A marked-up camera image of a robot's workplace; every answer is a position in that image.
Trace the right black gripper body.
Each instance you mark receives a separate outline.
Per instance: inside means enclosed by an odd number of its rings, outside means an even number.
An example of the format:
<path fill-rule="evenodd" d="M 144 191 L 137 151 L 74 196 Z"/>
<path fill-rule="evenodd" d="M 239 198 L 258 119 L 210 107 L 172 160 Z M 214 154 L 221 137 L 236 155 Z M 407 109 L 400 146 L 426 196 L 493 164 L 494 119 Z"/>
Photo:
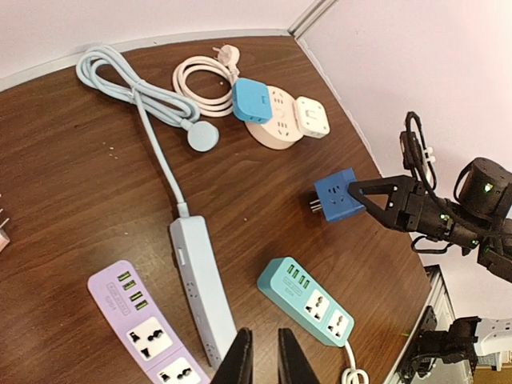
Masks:
<path fill-rule="evenodd" d="M 401 208 L 369 213 L 388 229 L 419 232 L 432 239 L 454 242 L 450 238 L 454 222 L 433 202 L 420 181 L 407 177 L 408 187 Z"/>

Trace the pink charger plug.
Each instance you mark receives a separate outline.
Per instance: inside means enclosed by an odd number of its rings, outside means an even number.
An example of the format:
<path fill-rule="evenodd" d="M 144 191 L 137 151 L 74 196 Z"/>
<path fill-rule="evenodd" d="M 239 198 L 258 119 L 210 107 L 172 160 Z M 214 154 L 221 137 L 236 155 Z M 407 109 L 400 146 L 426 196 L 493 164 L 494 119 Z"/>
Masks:
<path fill-rule="evenodd" d="M 3 208 L 0 209 L 0 213 L 0 251 L 4 251 L 10 244 L 10 237 L 6 232 L 6 225 L 10 221 L 10 218 L 6 216 Z"/>

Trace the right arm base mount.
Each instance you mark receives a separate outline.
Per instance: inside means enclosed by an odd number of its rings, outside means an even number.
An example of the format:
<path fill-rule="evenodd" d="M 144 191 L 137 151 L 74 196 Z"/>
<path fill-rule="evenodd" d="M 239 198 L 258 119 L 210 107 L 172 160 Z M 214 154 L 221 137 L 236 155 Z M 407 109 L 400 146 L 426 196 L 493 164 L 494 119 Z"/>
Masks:
<path fill-rule="evenodd" d="M 404 383 L 411 383 L 416 374 L 426 376 L 428 364 L 440 358 L 445 364 L 468 361 L 474 375 L 478 363 L 474 344 L 477 342 L 477 325 L 482 321 L 477 316 L 458 318 L 448 330 L 436 330 L 437 318 L 434 308 L 427 306 L 421 316 L 412 341 L 398 364 L 398 376 Z"/>

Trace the light blue small adapter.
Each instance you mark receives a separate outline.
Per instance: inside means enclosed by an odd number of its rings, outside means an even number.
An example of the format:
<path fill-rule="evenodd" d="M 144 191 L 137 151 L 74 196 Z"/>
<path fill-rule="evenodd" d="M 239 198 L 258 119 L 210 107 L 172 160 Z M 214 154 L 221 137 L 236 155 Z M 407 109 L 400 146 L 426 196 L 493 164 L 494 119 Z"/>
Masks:
<path fill-rule="evenodd" d="M 232 87 L 233 113 L 243 122 L 265 124 L 272 119 L 270 93 L 266 84 L 239 78 Z"/>

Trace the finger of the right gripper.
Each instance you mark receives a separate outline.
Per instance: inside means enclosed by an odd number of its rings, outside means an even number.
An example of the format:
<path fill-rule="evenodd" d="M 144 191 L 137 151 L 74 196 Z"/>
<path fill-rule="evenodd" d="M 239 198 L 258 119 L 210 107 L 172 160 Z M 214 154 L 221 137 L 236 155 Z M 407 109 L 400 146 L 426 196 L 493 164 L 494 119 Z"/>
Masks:
<path fill-rule="evenodd" d="M 349 194 L 364 205 L 368 212 L 383 212 L 402 207 L 405 201 L 408 177 L 405 175 L 352 182 L 348 186 Z M 379 208 L 369 199 L 371 195 L 386 195 L 386 208 Z"/>

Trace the white small adapter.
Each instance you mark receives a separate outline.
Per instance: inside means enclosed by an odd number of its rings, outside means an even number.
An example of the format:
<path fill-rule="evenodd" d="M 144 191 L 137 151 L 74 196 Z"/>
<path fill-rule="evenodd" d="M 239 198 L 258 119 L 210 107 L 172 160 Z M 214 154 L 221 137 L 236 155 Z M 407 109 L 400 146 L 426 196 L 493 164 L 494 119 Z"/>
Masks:
<path fill-rule="evenodd" d="M 294 104 L 299 131 L 307 137 L 323 138 L 330 132 L 326 110 L 319 101 L 300 96 Z"/>

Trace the pink round socket hub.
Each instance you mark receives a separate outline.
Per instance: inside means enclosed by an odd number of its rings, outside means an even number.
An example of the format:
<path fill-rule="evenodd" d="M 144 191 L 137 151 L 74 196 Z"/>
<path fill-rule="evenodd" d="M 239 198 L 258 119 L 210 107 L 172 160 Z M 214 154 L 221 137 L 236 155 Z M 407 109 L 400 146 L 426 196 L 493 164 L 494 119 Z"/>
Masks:
<path fill-rule="evenodd" d="M 246 122 L 246 128 L 260 144 L 285 150 L 303 138 L 295 117 L 295 99 L 276 86 L 268 86 L 272 118 L 266 123 Z"/>

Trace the light blue power strip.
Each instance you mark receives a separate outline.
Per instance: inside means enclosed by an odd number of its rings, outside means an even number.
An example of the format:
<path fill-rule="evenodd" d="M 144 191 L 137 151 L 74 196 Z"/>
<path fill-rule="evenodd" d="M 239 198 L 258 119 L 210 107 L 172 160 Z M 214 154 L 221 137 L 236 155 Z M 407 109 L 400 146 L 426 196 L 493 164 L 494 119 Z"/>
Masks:
<path fill-rule="evenodd" d="M 217 369 L 237 335 L 202 216 L 179 218 L 170 236 L 182 284 L 210 365 Z"/>

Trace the dark blue cube adapter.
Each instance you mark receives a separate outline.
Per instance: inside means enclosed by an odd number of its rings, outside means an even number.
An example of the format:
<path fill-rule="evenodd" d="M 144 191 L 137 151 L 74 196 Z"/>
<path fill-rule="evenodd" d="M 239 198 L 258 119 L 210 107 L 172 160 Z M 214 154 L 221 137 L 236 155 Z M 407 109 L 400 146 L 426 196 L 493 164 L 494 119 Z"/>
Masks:
<path fill-rule="evenodd" d="M 339 222 L 365 211 L 363 204 L 353 198 L 348 186 L 356 182 L 352 168 L 341 170 L 314 183 L 316 197 L 310 201 L 310 210 L 322 212 L 328 222 Z"/>

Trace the teal blue socket box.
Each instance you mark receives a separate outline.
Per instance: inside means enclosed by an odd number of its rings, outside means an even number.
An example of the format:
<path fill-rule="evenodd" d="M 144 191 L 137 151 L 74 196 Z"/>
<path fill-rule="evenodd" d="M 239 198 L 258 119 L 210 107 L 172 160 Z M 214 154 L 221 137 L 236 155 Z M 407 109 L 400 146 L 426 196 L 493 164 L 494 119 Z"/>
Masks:
<path fill-rule="evenodd" d="M 257 286 L 323 345 L 346 345 L 353 317 L 291 256 L 270 260 Z"/>

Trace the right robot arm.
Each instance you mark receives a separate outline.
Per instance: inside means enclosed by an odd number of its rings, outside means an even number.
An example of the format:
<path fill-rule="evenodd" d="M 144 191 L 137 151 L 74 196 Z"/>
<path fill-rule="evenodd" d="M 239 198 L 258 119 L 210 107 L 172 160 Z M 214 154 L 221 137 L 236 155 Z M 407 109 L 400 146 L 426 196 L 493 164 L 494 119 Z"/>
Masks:
<path fill-rule="evenodd" d="M 428 191 L 430 185 L 411 176 L 352 182 L 351 197 L 385 228 L 418 233 L 411 243 L 417 254 L 446 254 L 452 246 L 462 255 L 478 251 L 477 263 L 492 274 L 511 281 L 511 220 L 496 234 L 490 223 L 465 213 L 462 206 Z"/>

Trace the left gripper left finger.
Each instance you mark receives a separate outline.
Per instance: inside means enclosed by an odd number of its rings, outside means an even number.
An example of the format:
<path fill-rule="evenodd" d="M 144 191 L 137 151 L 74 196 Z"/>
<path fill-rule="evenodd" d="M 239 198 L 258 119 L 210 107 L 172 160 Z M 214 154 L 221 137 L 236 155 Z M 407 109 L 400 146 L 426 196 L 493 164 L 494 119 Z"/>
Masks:
<path fill-rule="evenodd" d="M 241 328 L 211 380 L 211 384 L 251 384 L 253 382 L 253 334 Z"/>

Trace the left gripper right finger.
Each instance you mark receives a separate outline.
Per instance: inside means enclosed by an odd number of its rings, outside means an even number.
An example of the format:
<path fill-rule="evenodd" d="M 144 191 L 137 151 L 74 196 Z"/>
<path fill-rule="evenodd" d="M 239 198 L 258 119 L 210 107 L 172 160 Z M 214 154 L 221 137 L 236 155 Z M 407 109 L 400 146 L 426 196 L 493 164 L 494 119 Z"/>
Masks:
<path fill-rule="evenodd" d="M 278 383 L 319 384 L 313 368 L 289 328 L 278 330 Z"/>

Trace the purple power strip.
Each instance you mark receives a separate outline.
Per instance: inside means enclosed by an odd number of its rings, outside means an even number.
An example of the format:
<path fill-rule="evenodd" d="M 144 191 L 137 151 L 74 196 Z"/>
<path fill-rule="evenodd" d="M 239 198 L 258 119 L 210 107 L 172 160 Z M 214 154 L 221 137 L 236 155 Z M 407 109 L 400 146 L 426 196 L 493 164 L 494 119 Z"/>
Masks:
<path fill-rule="evenodd" d="M 87 288 L 149 380 L 165 384 L 210 382 L 130 262 L 121 260 L 93 274 Z"/>

